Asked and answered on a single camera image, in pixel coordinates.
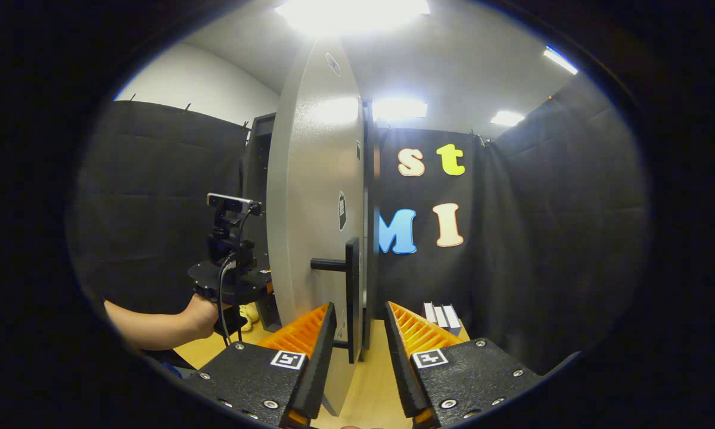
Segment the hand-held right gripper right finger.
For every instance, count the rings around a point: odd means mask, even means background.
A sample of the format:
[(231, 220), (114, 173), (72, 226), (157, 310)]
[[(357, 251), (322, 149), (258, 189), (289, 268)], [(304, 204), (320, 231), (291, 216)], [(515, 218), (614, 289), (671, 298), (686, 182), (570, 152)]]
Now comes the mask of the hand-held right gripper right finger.
[(390, 301), (386, 310), (399, 401), (414, 428), (460, 427), (543, 380), (491, 340), (462, 340)]

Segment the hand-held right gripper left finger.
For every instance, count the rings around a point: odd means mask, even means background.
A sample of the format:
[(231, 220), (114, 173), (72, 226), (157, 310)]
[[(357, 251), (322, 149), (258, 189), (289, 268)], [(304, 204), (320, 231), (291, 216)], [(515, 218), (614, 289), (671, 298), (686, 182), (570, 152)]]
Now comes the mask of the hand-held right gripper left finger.
[(335, 345), (333, 303), (257, 344), (233, 342), (185, 380), (216, 410), (254, 428), (309, 428), (322, 407)]

